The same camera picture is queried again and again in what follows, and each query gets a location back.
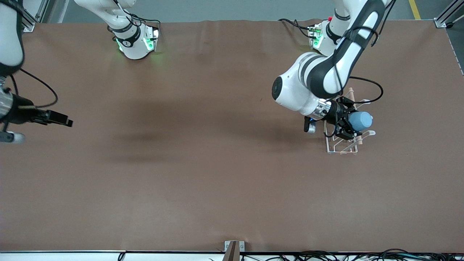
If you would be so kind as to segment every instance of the metal frame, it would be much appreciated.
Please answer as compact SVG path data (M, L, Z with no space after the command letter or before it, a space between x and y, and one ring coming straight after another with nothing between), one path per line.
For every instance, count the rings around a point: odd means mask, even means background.
M227 251L227 249L229 248L229 245L230 243L232 242L233 240L229 240L229 241L224 241L224 251ZM240 252L244 252L245 251L245 241L238 241L238 246L240 248Z
M32 33L35 28L35 23L38 23L37 19L33 17L28 11L24 10L21 14L23 17L24 33Z
M42 0L40 3L39 9L37 11L37 14L35 15L35 18L39 21L42 22L44 18L44 13L45 9L48 7L48 4L50 3L50 0Z
M434 18L435 26L437 28L446 28L446 21L454 15L462 6L464 6L464 0L453 0L451 4L441 14Z
M3 251L0 252L0 259L4 261L30 261L30 260L47 260L47 261L65 261L65 260L86 260L86 261L115 261L118 255L125 253L123 260L141 260L141 261L220 261L225 252L222 251ZM265 261L269 259L282 260L283 256L287 256L293 260L295 256L301 252L240 252L240 260L244 261ZM339 260L352 261L358 259L358 255L366 254L366 252L337 252L334 255ZM428 258L425 253L410 253L412 255L423 256ZM333 257L326 255L328 260L333 260ZM377 257L362 258L363 261L375 261ZM462 255L456 256L456 260L464 260ZM414 259L405 258L405 261L417 261Z

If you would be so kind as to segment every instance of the blue object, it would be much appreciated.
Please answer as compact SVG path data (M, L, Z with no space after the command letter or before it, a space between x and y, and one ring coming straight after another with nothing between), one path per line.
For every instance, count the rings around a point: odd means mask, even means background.
M367 111L357 111L349 115L348 121L355 131L363 131L372 125L372 116Z

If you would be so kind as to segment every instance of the gray floor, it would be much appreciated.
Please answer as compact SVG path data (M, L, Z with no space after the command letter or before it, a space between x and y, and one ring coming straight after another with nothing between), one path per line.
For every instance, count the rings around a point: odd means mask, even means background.
M326 19L334 14L334 4L326 0L173 0L138 1L131 12L162 22L200 22L205 20L276 21L280 18ZM392 20L414 19L408 0L398 0L390 14ZM102 22L93 13L70 0L64 23Z
M451 0L415 0L422 19L433 19ZM199 22L204 20L268 20L280 18L308 20L333 15L334 4L327 0L139 0L130 10L161 22ZM457 16L464 13L461 8ZM413 20L409 0L397 0L389 20ZM74 0L56 0L49 22L102 23L92 12ZM464 19L448 29L448 35L461 64L464 64Z

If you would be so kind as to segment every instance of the table surface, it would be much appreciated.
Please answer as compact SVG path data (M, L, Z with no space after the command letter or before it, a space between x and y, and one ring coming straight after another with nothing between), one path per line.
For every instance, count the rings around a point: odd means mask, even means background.
M377 135L329 155L322 126L271 97L307 39L280 22L163 24L128 60L103 24L39 24L29 72L74 126L12 126L2 144L1 250L464 252L464 78L444 29L388 21L354 76L381 83ZM22 73L22 96L51 94ZM375 86L350 80L356 97Z

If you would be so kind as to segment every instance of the white robotic arm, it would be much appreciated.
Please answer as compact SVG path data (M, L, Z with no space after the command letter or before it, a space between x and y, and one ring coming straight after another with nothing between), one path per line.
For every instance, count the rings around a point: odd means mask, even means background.
M0 76L17 72L24 62L22 0L0 0Z
M0 142L22 143L25 136L7 131L8 125L35 122L43 125L61 124L72 126L68 116L39 110L32 101L11 93L5 87L5 78L21 70L24 62L22 43L22 0L0 0Z
M340 103L331 99L346 85L355 63L369 44L390 2L343 0L350 23L333 53L328 57L315 52L301 55L287 72L275 80L272 87L275 101L314 121L327 120L339 129L338 132L344 132L339 137L345 139L352 139L370 127L370 115L353 110L352 101ZM345 26L345 23L332 21L343 28Z
M311 46L325 56L334 53L337 44L351 22L351 17L345 9L343 0L334 0L334 3L334 16L315 25L314 31L310 33L315 38L311 40Z
M136 0L74 0L76 4L98 15L115 34L121 52L129 59L141 59L155 50L159 28L134 19L126 8Z

